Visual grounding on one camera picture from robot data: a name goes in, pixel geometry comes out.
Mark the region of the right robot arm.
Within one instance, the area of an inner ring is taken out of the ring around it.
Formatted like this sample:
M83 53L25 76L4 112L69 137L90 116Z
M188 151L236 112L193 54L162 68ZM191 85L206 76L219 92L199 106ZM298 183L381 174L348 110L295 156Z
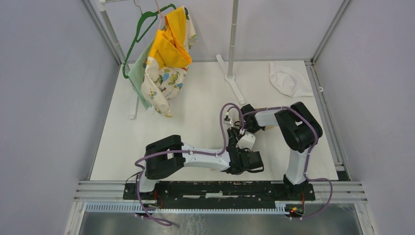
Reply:
M236 127L227 130L230 166L226 173L238 175L243 172L259 173L264 170L259 152L253 152L255 133L266 126L277 126L290 148L289 164L283 176L283 195L289 200L297 199L309 185L305 176L309 155L323 130L302 102L289 107L255 109L250 104L241 109Z

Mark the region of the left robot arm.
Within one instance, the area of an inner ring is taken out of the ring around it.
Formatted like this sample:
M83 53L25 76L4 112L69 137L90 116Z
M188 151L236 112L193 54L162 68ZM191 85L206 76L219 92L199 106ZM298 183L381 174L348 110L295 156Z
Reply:
M141 199L149 199L157 181L184 167L208 168L231 175L263 172L260 153L251 150L254 142L252 134L229 136L224 149L206 149L182 142L181 136L172 135L148 144L144 157L135 163L142 169L135 193Z

